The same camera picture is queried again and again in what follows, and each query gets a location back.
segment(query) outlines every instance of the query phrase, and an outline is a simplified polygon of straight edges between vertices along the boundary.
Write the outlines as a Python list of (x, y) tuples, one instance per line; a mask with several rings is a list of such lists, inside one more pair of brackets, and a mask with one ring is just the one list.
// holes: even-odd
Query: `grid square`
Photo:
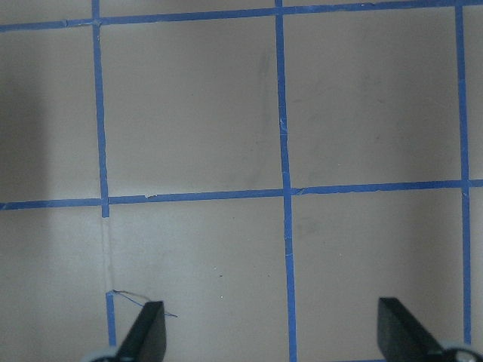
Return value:
[(274, 20), (103, 29), (111, 195), (281, 187)]
[(372, 360), (377, 299), (398, 297), (439, 340), (463, 340), (460, 190), (294, 199), (300, 362)]
[(473, 179), (483, 179), (483, 8), (464, 8), (466, 99), (468, 106), (469, 172)]
[(80, 360), (107, 344), (97, 207), (0, 213), (0, 360)]
[(91, 0), (15, 0), (2, 1), (0, 25), (40, 23), (62, 19), (88, 19), (91, 17)]
[(454, 30), (446, 8), (287, 17), (293, 184), (459, 179)]
[(281, 198), (114, 205), (109, 220), (114, 288), (179, 316), (166, 360), (288, 359)]
[(99, 197), (90, 28), (0, 34), (0, 201)]
[(274, 0), (102, 0), (104, 17), (273, 8)]
[(483, 189), (472, 189), (471, 200), (471, 314), (472, 347), (483, 350)]

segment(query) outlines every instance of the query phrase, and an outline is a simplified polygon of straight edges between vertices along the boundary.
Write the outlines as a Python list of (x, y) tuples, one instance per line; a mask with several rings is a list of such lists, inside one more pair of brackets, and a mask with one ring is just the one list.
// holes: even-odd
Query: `floor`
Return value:
[(380, 296), (483, 349), (481, 5), (3, 4), (0, 360), (143, 296), (167, 362), (379, 360)]

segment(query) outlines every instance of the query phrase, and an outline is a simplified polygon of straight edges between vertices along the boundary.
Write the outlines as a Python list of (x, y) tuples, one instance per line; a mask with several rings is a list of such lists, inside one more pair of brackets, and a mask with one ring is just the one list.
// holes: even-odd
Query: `blue tape line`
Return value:
[[(401, 190), (423, 189), (458, 189), (462, 187), (461, 180), (428, 181), (417, 183), (374, 183), (367, 185), (341, 185), (341, 186), (314, 186), (301, 189), (291, 189), (292, 196), (309, 194), (341, 194), (348, 192), (389, 192)], [(483, 179), (469, 181), (469, 187), (483, 187)], [(283, 196), (283, 189), (223, 191), (223, 192), (200, 192), (188, 194), (167, 195), (135, 195), (109, 197), (109, 204), (143, 204), (148, 202), (175, 202), (175, 201), (201, 201), (201, 200), (226, 200), (236, 198), (276, 198)], [(80, 198), (65, 200), (44, 201), (15, 201), (0, 203), (0, 210), (37, 209), (44, 207), (77, 207), (77, 206), (100, 206), (99, 198)]]
[(206, 11), (198, 13), (180, 14), (134, 15), (129, 17), (101, 17), (100, 21), (103, 25), (138, 24), (169, 21), (236, 19), (243, 17), (268, 17), (271, 15), (275, 15), (276, 13), (277, 9), (275, 8), (263, 8), (247, 10)]
[(94, 0), (92, 11), (93, 19), (74, 19), (59, 20), (43, 23), (21, 23), (0, 25), (0, 32), (10, 32), (17, 30), (43, 30), (61, 29), (73, 26), (87, 25), (116, 25), (116, 24), (135, 24), (135, 23), (157, 23), (165, 21), (190, 21), (190, 20), (212, 20), (212, 19), (233, 19), (243, 17), (268, 17), (276, 14), (316, 14), (330, 13), (335, 11), (376, 11), (391, 9), (412, 9), (412, 8), (445, 8), (452, 6), (483, 5), (483, 0), (419, 0), (419, 1), (397, 1), (397, 2), (360, 2), (356, 4), (338, 5), (307, 5), (307, 6), (279, 6), (276, 1), (276, 8), (244, 9), (232, 11), (206, 11), (196, 13), (179, 14), (153, 14), (153, 15), (134, 15), (127, 17), (101, 17), (99, 2)]
[(471, 179), (469, 187), (483, 187), (483, 179)]
[(100, 18), (100, 0), (92, 0), (92, 18), (99, 19)]
[(41, 209), (46, 207), (99, 206), (99, 198), (70, 198), (64, 200), (17, 201), (0, 203), (0, 210)]
[(77, 26), (89, 26), (89, 25), (92, 25), (92, 19), (58, 20), (58, 21), (47, 21), (43, 23), (0, 25), (0, 32), (15, 32), (15, 31), (21, 31), (21, 30), (63, 29), (63, 28), (74, 28)]
[[(92, 0), (92, 14), (99, 13), (99, 0)], [(92, 26), (92, 42), (94, 44), (94, 79), (96, 87), (97, 146), (99, 149), (99, 178), (102, 217), (109, 217), (109, 188), (107, 185), (106, 166), (106, 131), (104, 127), (104, 91), (103, 68), (100, 55), (100, 24)]]
[(465, 343), (471, 343), (471, 239), (469, 205), (468, 119), (466, 112), (466, 70), (463, 8), (454, 9), (458, 63), (458, 98), (460, 104), (461, 198), (463, 216), (463, 331)]
[(114, 293), (112, 291), (106, 293), (106, 313), (107, 313), (107, 333), (109, 336), (109, 345), (115, 347), (115, 310), (114, 310)]
[(247, 191), (222, 191), (200, 192), (189, 194), (167, 195), (137, 195), (137, 196), (112, 196), (110, 204), (142, 204), (146, 202), (170, 202), (170, 201), (200, 201), (200, 200), (226, 200), (230, 198), (274, 198), (282, 196), (281, 189), (247, 190)]
[(416, 8), (446, 8), (455, 6), (455, 0), (424, 0), (399, 2), (359, 2), (357, 4), (289, 6), (285, 15), (333, 13), (335, 11), (377, 11)]
[(367, 185), (316, 186), (302, 189), (292, 189), (292, 195), (307, 194), (346, 194), (349, 192), (376, 192), (425, 189), (458, 189), (462, 185), (460, 180), (427, 181), (417, 183), (372, 183)]
[(280, 130), (281, 176), (284, 196), (285, 270), (287, 275), (288, 353), (289, 361), (297, 362), (297, 313), (295, 300), (294, 253), (292, 246), (292, 199), (290, 166), (288, 161), (287, 101), (285, 96), (285, 40), (284, 18), (275, 17), (277, 50), (278, 115)]

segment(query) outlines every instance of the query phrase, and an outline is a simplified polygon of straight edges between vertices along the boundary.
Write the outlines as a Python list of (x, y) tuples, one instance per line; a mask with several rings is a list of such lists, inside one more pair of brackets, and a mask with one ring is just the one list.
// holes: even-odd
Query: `black plastic piece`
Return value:
[(386, 362), (483, 362), (469, 346), (443, 348), (396, 298), (379, 299), (377, 344)]
[(147, 302), (115, 356), (119, 362), (162, 362), (166, 352), (165, 307)]

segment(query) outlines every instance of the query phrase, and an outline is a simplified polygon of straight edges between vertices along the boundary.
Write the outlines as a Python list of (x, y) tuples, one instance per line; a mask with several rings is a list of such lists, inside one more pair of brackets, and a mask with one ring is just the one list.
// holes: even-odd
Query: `blue painter's tape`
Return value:
[(107, 313), (107, 333), (109, 337), (109, 345), (115, 347), (115, 309), (114, 309), (114, 292), (106, 293), (106, 313)]
[[(98, 0), (92, 1), (92, 11), (98, 11)], [(99, 178), (102, 217), (109, 217), (109, 188), (107, 185), (106, 166), (106, 131), (104, 127), (104, 91), (103, 69), (100, 56), (100, 25), (92, 26), (92, 42), (94, 43), (94, 80), (96, 87), (96, 114), (97, 114), (97, 146), (99, 149)]]
[[(278, 9), (282, 1), (276, 0)], [(292, 193), (290, 165), (288, 156), (288, 121), (287, 100), (285, 95), (285, 40), (284, 17), (275, 16), (275, 43), (277, 55), (278, 79), (278, 116), (280, 130), (281, 178), (284, 196), (284, 237), (285, 271), (287, 278), (287, 313), (288, 313), (288, 354), (290, 362), (297, 362), (297, 313), (295, 300), (294, 253), (292, 244)]]
[(468, 121), (466, 111), (466, 70), (464, 50), (463, 8), (455, 7), (457, 36), (458, 95), (460, 104), (461, 179), (469, 179)]
[(463, 334), (464, 342), (471, 344), (471, 228), (468, 188), (463, 188), (461, 200), (463, 213)]
[(231, 10), (231, 11), (206, 11), (199, 13), (182, 14), (156, 14), (139, 15), (130, 17), (102, 17), (103, 25), (113, 24), (137, 24), (137, 23), (159, 23), (170, 21), (191, 21), (191, 20), (214, 20), (214, 19), (235, 19), (242, 17), (268, 17), (275, 15), (275, 8)]
[(112, 196), (110, 204), (142, 204), (146, 202), (170, 202), (170, 201), (200, 201), (200, 200), (226, 200), (230, 198), (274, 198), (282, 196), (281, 189), (246, 190), (246, 191), (221, 191), (200, 192), (189, 194), (166, 194), (166, 195), (137, 195), (137, 196)]
[(392, 9), (444, 8), (455, 5), (455, 0), (425, 0), (409, 2), (360, 2), (357, 4), (307, 5), (283, 8), (283, 14), (333, 13), (336, 11), (376, 11)]
[(99, 206), (99, 198), (71, 198), (65, 200), (18, 201), (0, 203), (0, 210), (42, 209), (45, 207)]
[(427, 181), (418, 183), (372, 183), (367, 185), (316, 186), (303, 189), (292, 189), (292, 195), (308, 194), (346, 194), (349, 192), (376, 192), (425, 189), (458, 189), (461, 180)]
[(471, 179), (469, 187), (483, 187), (483, 179)]
[(134, 23), (157, 23), (166, 21), (191, 21), (212, 19), (234, 19), (243, 17), (268, 17), (277, 14), (314, 14), (335, 11), (372, 11), (412, 8), (445, 8), (452, 6), (483, 5), (483, 0), (419, 0), (396, 2), (360, 2), (356, 4), (338, 5), (307, 5), (282, 7), (281, 0), (275, 0), (275, 8), (243, 9), (232, 11), (206, 11), (180, 14), (135, 15), (128, 17), (101, 17), (99, 1), (92, 2), (92, 19), (59, 20), (44, 23), (21, 23), (0, 25), (0, 32), (17, 30), (61, 29), (73, 26), (87, 26), (92, 24), (114, 25)]
[(461, 187), (463, 215), (463, 332), (465, 343), (471, 343), (471, 238), (469, 205), (468, 119), (466, 111), (466, 70), (463, 8), (454, 9), (456, 23), (458, 98), (460, 104)]
[(8, 24), (0, 25), (0, 32), (15, 32), (21, 30), (46, 30), (46, 29), (63, 29), (77, 26), (89, 26), (92, 19), (74, 19), (48, 21), (44, 23), (24, 23), (24, 24)]
[(100, 1), (99, 0), (92, 0), (92, 18), (99, 19), (100, 18)]

